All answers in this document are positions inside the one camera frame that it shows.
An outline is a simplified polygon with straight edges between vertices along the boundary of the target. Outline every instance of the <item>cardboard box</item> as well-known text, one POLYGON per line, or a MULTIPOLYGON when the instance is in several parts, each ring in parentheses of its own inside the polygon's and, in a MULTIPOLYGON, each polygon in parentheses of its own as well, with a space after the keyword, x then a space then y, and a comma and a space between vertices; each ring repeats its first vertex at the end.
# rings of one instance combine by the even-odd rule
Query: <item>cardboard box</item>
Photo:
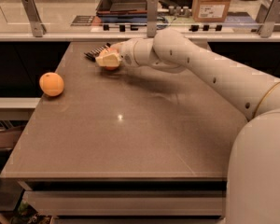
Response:
POLYGON ((192 17, 197 22, 224 22, 231 0, 193 0, 192 17))

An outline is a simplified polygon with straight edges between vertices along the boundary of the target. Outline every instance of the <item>metal post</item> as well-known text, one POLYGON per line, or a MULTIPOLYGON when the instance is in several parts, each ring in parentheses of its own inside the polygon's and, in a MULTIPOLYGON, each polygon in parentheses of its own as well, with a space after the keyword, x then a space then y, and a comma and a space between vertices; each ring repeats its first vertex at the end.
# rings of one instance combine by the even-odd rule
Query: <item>metal post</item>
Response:
POLYGON ((37 8, 35 5, 35 1, 34 0, 21 0, 28 20, 30 22, 31 25, 31 29, 32 29, 32 33, 35 37, 42 37, 45 33, 46 33, 46 27, 45 25, 42 23, 39 14, 37 12, 37 8))
POLYGON ((259 34, 263 38, 270 37, 273 32, 275 21, 280 13, 280 0, 272 0, 263 25, 259 28, 259 34))
POLYGON ((147 0, 147 37, 157 33, 158 0, 147 0))

